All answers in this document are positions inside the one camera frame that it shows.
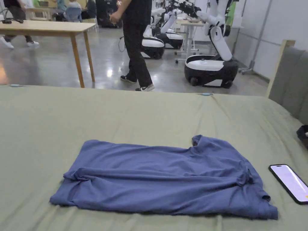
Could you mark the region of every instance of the table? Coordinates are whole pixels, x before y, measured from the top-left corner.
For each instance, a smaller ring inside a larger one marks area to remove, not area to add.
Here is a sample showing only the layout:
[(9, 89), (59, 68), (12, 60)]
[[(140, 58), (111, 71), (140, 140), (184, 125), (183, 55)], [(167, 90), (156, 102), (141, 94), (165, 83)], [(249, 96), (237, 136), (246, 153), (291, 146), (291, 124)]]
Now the table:
[[(179, 24), (181, 26), (186, 26), (186, 38), (183, 43), (183, 46), (181, 47), (180, 51), (176, 51), (176, 53), (186, 53), (186, 59), (190, 56), (191, 54), (191, 46), (193, 42), (193, 36), (194, 36), (194, 27), (203, 27), (205, 24), (200, 22), (197, 23), (192, 23), (187, 20), (183, 19), (178, 19), (176, 20), (176, 24)], [(186, 61), (186, 59), (175, 59), (176, 63), (179, 61)]]
[(70, 37), (73, 46), (73, 52), (74, 52), (78, 77), (80, 81), (80, 86), (84, 88), (83, 76), (82, 76), (79, 53), (76, 42), (76, 35), (80, 33), (83, 33), (84, 35), (92, 82), (95, 82), (90, 45), (87, 33), (87, 30), (93, 26), (95, 26), (94, 23), (44, 22), (44, 21), (25, 20), (24, 23), (21, 24), (13, 21), (12, 24), (0, 23), (0, 34)]

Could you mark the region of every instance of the black pants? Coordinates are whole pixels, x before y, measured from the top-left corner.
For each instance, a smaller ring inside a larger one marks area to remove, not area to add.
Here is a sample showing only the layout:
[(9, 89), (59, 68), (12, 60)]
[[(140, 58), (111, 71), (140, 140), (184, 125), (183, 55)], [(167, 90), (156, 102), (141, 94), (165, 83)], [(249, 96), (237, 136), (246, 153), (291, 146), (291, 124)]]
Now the black pants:
[(82, 19), (90, 19), (91, 17), (89, 15), (88, 11), (82, 11), (81, 12), (81, 18)]
[(123, 21), (124, 41), (129, 56), (129, 73), (126, 75), (132, 81), (139, 81), (140, 87), (152, 84), (150, 73), (141, 54), (143, 33), (147, 25), (130, 24)]
[(57, 13), (56, 21), (57, 22), (63, 22), (64, 20), (65, 20), (64, 13), (63, 12)]
[[(25, 13), (23, 12), (23, 10), (21, 8), (9, 7), (8, 9), (11, 12), (11, 14), (12, 14), (14, 19), (19, 19), (19, 20), (25, 20), (26, 19), (26, 15), (25, 15)], [(16, 35), (5, 35), (4, 39), (7, 42), (11, 42), (12, 39), (15, 38), (15, 37), (16, 37)], [(25, 38), (26, 38), (26, 42), (28, 42), (28, 43), (32, 43), (33, 42), (31, 36), (25, 35)]]

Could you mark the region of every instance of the light blue clip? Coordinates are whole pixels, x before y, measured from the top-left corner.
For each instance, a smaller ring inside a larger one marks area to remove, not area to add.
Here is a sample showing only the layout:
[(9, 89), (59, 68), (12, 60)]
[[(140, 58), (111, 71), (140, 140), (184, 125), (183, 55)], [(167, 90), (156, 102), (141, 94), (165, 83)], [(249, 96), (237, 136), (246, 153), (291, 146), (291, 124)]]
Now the light blue clip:
[(22, 87), (22, 85), (19, 85), (19, 84), (11, 84), (10, 87)]
[(210, 96), (210, 95), (213, 95), (212, 93), (201, 93), (201, 95), (203, 96)]

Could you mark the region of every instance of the white sneaker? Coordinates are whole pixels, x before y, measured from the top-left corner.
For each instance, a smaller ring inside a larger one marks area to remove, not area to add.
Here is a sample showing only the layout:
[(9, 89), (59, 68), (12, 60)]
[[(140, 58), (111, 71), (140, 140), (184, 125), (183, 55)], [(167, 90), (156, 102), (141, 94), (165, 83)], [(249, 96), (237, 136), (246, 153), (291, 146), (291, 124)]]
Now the white sneaker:
[(141, 88), (136, 88), (135, 91), (151, 91), (153, 90), (155, 87), (153, 84), (147, 86), (147, 87), (141, 87)]
[(1, 40), (8, 48), (14, 49), (13, 45), (11, 44), (11, 42), (5, 41), (4, 37), (1, 37), (0, 40)]
[(38, 42), (35, 42), (33, 41), (32, 43), (31, 42), (27, 42), (27, 46), (31, 47), (31, 46), (38, 46), (39, 43)]

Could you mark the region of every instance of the sneaker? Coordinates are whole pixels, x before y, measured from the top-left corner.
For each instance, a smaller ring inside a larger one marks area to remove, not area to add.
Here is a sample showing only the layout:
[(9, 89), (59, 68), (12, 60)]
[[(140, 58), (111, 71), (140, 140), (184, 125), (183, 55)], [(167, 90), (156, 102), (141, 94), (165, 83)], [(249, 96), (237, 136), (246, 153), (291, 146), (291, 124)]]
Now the sneaker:
[(33, 42), (27, 42), (27, 46), (29, 46), (29, 47), (31, 47), (31, 46), (38, 46), (39, 45), (39, 43), (38, 42), (35, 42), (35, 41), (33, 41)]
[(132, 81), (132, 80), (128, 79), (127, 76), (125, 76), (125, 75), (122, 75), (122, 76), (121, 76), (121, 80), (122, 80), (122, 81), (129, 82), (129, 83), (136, 83), (136, 82), (137, 82), (137, 81)]
[(153, 84), (147, 86), (147, 87), (141, 87), (141, 88), (136, 88), (135, 91), (151, 91), (153, 90), (155, 87)]
[(11, 44), (11, 42), (7, 42), (4, 37), (1, 37), (0, 40), (8, 47), (11, 49), (14, 49), (13, 45)]

